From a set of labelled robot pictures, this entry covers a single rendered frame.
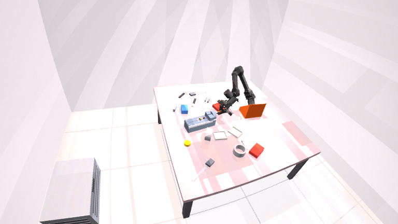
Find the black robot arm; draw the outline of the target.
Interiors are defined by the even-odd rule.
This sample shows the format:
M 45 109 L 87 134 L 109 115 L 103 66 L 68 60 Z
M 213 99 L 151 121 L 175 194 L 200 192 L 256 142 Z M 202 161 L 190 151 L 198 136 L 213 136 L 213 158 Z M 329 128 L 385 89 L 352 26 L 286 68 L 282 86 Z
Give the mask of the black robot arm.
M 248 83 L 244 76 L 244 69 L 242 66 L 235 67 L 232 72 L 232 90 L 230 91 L 227 89 L 223 94 L 229 99 L 229 101 L 234 104 L 236 101 L 239 102 L 239 99 L 236 97 L 240 96 L 240 89 L 238 88 L 238 77 L 244 87 L 244 95 L 248 100 L 248 105 L 255 105 L 255 94 L 254 92 L 248 87 Z M 227 100 L 221 100 L 220 104 L 223 106 L 228 107 L 229 102 Z

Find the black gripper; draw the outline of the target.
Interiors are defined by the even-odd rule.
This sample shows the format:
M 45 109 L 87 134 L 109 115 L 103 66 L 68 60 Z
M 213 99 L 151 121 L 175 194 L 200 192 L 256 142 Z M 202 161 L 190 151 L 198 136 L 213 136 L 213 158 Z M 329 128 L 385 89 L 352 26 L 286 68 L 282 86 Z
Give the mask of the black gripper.
M 217 102 L 220 104 L 220 100 L 217 100 Z M 232 106 L 232 103 L 231 103 L 229 100 L 227 100 L 227 102 L 229 102 L 228 107 L 223 106 L 223 105 L 221 105 L 221 104 L 219 105 L 220 108 L 219 108 L 218 111 L 221 110 L 221 112 L 217 113 L 218 115 L 227 113 L 229 116 L 232 116 L 232 113 L 229 111 L 229 108 Z M 224 108 L 224 109 L 223 109 L 223 108 Z

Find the blue block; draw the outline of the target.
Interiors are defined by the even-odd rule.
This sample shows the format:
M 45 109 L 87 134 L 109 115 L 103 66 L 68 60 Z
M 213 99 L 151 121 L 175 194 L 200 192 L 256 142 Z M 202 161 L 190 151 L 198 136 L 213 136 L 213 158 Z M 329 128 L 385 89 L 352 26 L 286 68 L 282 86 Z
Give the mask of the blue block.
M 181 105 L 181 114 L 188 114 L 188 105 Z

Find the white shallow tray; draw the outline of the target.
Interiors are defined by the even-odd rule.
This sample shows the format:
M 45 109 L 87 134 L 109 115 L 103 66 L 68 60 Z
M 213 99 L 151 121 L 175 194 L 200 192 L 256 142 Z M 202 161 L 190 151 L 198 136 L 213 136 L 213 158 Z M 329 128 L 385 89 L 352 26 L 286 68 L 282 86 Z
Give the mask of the white shallow tray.
M 213 131 L 215 140 L 228 139 L 225 131 Z
M 238 130 L 234 126 L 231 129 L 229 129 L 228 132 L 233 136 L 235 136 L 236 138 L 239 138 L 243 133 L 241 130 Z

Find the grey hollow cylinder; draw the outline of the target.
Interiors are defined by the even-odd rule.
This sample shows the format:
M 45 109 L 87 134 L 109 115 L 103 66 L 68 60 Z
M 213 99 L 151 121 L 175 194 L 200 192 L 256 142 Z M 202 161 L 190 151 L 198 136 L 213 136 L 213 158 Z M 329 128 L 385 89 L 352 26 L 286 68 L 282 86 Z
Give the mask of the grey hollow cylinder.
M 241 149 L 243 152 L 238 152 L 236 149 Z M 236 145 L 234 146 L 234 149 L 233 149 L 233 152 L 232 152 L 232 153 L 233 153 L 236 157 L 241 158 L 241 157 L 243 157 L 243 156 L 245 155 L 246 151 L 247 151 L 247 148 L 246 148 L 245 145 L 243 145 L 243 144 L 236 144 Z
M 204 140 L 211 141 L 213 130 L 212 128 L 207 128 Z

